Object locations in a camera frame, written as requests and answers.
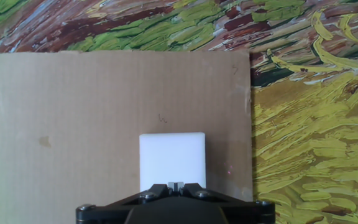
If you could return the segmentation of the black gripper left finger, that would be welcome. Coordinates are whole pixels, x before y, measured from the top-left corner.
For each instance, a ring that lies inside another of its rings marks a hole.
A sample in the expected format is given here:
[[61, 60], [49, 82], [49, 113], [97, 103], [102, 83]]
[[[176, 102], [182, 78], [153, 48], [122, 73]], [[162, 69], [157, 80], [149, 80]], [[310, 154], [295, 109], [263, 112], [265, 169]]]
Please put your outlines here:
[[175, 183], [153, 184], [148, 190], [105, 206], [86, 203], [75, 210], [76, 224], [125, 223], [129, 213], [140, 205], [173, 195]]

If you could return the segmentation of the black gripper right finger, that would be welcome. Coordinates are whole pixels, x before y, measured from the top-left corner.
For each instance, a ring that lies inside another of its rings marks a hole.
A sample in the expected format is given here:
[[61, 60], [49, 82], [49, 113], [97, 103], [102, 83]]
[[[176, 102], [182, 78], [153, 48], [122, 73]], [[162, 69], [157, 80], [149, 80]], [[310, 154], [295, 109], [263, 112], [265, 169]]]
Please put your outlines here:
[[228, 223], [274, 224], [275, 204], [270, 201], [256, 200], [246, 202], [237, 198], [202, 188], [200, 184], [175, 182], [175, 195], [217, 205]]

